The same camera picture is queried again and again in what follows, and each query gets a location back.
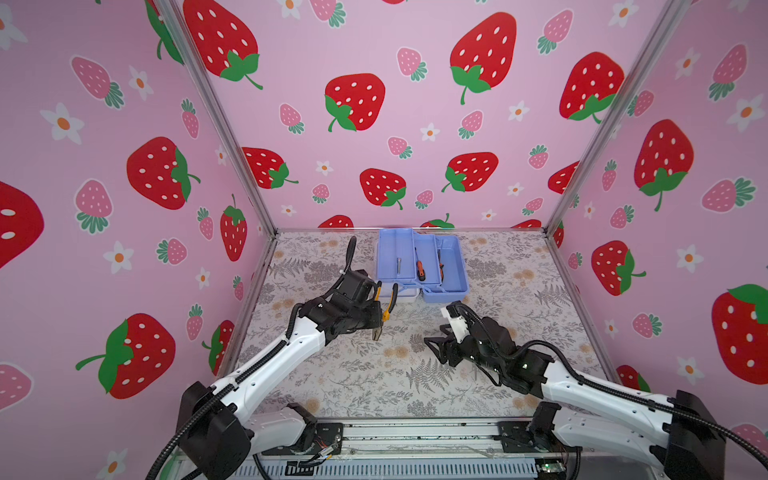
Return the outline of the white lid blue tool box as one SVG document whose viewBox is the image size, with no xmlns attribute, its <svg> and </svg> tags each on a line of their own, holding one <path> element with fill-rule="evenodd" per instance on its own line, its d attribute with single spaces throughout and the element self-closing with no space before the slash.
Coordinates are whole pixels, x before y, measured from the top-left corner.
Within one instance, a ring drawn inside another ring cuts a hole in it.
<svg viewBox="0 0 768 480">
<path fill-rule="evenodd" d="M 397 300 L 448 304 L 464 299 L 470 286 L 459 238 L 419 233 L 409 228 L 383 229 L 376 245 L 376 279 L 385 297 L 398 286 Z"/>
</svg>

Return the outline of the orange handled pliers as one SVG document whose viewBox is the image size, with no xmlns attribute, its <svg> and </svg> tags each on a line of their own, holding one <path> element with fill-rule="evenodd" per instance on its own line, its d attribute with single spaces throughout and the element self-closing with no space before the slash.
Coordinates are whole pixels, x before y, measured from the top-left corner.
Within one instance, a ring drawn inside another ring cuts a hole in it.
<svg viewBox="0 0 768 480">
<path fill-rule="evenodd" d="M 439 270 L 440 270 L 440 280 L 441 280 L 441 282 L 444 282 L 444 280 L 445 280 L 445 270 L 444 270 L 444 268 L 445 267 L 444 267 L 444 263 L 442 261 L 442 248 L 441 247 L 437 248 L 437 256 L 438 256 L 438 266 L 439 266 Z"/>
</svg>

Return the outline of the orange screwdriver long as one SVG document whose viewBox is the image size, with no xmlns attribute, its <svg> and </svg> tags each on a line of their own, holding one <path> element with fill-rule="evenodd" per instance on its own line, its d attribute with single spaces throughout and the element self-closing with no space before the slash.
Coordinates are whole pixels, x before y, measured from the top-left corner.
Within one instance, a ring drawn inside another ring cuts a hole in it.
<svg viewBox="0 0 768 480">
<path fill-rule="evenodd" d="M 421 260 L 416 260 L 416 272 L 417 279 L 420 282 L 424 282 L 426 280 L 426 271 Z"/>
</svg>

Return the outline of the yellow handled pliers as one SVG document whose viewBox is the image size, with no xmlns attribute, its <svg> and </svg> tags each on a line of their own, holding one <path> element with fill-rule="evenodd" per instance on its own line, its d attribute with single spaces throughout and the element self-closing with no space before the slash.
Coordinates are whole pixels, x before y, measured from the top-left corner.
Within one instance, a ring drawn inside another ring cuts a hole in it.
<svg viewBox="0 0 768 480">
<path fill-rule="evenodd" d="M 378 327 L 373 330 L 373 333 L 372 333 L 373 341 L 378 341 L 380 339 L 383 331 L 383 325 L 390 319 L 391 313 L 396 306 L 398 294 L 399 294 L 399 284 L 394 283 L 392 286 L 392 291 L 391 291 L 391 295 L 389 297 L 389 302 L 387 306 L 381 308 L 381 321 Z"/>
</svg>

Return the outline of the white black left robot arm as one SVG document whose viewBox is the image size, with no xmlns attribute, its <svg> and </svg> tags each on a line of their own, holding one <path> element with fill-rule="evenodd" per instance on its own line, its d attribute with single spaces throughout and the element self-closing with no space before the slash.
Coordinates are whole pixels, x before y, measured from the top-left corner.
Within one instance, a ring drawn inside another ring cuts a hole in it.
<svg viewBox="0 0 768 480">
<path fill-rule="evenodd" d="M 388 310 L 378 299 L 380 284 L 355 270 L 357 239 L 350 238 L 339 278 L 323 294 L 295 304 L 283 335 L 240 368 L 205 387 L 196 382 L 183 394 L 176 432 L 147 474 L 155 479 L 176 450 L 195 465 L 189 478 L 228 479 L 247 458 L 262 478 L 269 475 L 259 455 L 278 447 L 309 450 L 316 437 L 316 418 L 291 403 L 278 412 L 247 421 L 266 396 L 306 359 L 341 335 L 371 331 L 381 336 Z"/>
</svg>

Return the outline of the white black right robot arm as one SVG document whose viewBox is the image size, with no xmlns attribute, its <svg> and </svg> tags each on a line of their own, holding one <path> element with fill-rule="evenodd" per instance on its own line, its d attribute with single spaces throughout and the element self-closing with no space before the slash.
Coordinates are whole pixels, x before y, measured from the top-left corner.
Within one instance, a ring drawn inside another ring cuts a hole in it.
<svg viewBox="0 0 768 480">
<path fill-rule="evenodd" d="M 554 344 L 518 345 L 493 318 L 460 301 L 441 313 L 441 336 L 424 340 L 440 363 L 471 362 L 495 386 L 539 399 L 527 428 L 532 444 L 613 453 L 669 479 L 724 478 L 729 443 L 767 463 L 757 445 L 719 425 L 693 394 L 653 394 L 580 372 Z"/>
</svg>

